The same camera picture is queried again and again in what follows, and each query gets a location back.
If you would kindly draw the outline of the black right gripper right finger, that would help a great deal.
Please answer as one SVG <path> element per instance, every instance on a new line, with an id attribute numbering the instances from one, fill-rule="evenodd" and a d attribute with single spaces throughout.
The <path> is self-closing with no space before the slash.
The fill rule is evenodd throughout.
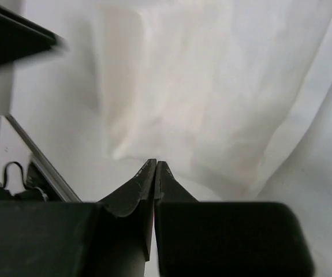
<path id="1" fill-rule="evenodd" d="M 285 204 L 201 202 L 166 162 L 155 175 L 161 276 L 314 276 L 300 223 Z"/>

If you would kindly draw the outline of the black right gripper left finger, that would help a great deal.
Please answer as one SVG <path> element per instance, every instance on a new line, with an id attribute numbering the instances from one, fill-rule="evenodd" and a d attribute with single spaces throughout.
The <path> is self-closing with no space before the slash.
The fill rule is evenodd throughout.
<path id="1" fill-rule="evenodd" d="M 0 276 L 142 276 L 150 258 L 156 160 L 97 202 L 39 183 L 0 186 Z"/>

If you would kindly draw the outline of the white pleated skirt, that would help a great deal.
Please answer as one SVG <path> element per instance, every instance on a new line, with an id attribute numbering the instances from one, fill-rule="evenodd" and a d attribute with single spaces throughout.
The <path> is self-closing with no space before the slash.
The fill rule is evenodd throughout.
<path id="1" fill-rule="evenodd" d="M 332 85 L 332 1 L 26 1 L 59 36 L 12 115 L 84 199 L 149 158 L 197 193 L 259 194 Z"/>

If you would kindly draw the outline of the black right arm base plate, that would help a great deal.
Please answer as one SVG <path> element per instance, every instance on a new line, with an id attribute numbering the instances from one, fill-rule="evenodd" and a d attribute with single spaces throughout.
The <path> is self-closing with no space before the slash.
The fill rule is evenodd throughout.
<path id="1" fill-rule="evenodd" d="M 56 188 L 51 176 L 41 170 L 34 162 L 30 162 L 27 169 L 26 185 L 29 188 L 29 198 L 39 201 L 60 201 L 64 198 Z"/>

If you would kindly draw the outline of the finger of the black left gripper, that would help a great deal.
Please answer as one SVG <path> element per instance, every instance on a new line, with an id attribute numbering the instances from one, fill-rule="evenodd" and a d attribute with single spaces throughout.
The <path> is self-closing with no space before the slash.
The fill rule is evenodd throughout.
<path id="1" fill-rule="evenodd" d="M 0 66 L 62 46 L 57 34 L 0 5 Z"/>

